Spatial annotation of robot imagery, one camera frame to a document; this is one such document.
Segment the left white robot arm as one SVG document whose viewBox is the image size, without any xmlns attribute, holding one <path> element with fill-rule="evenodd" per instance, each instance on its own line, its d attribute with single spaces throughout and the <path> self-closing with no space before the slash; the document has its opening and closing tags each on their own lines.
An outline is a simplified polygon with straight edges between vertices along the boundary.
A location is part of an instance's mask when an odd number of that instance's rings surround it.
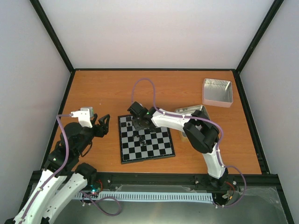
<svg viewBox="0 0 299 224">
<path fill-rule="evenodd" d="M 49 154 L 28 201 L 14 218 L 5 221 L 7 224 L 52 224 L 80 190 L 96 185 L 96 168 L 79 164 L 79 158 L 86 155 L 83 151 L 92 146 L 93 138 L 108 133 L 110 115 L 98 118 L 91 108 L 82 108 L 68 114 L 78 121 L 66 126 L 62 125 L 61 117 L 57 115 L 60 141 Z"/>
</svg>

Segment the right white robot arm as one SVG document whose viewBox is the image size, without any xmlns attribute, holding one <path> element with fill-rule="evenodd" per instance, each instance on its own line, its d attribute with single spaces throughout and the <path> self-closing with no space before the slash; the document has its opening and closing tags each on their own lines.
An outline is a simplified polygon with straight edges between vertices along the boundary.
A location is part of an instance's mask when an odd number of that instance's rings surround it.
<svg viewBox="0 0 299 224">
<path fill-rule="evenodd" d="M 128 112 L 133 116 L 133 126 L 138 130 L 166 127 L 183 132 L 191 146 L 203 155 L 210 186 L 214 189 L 223 186 L 228 176 L 228 169 L 223 164 L 219 148 L 223 130 L 201 110 L 181 114 L 156 107 L 147 109 L 140 103 L 133 102 Z"/>
</svg>

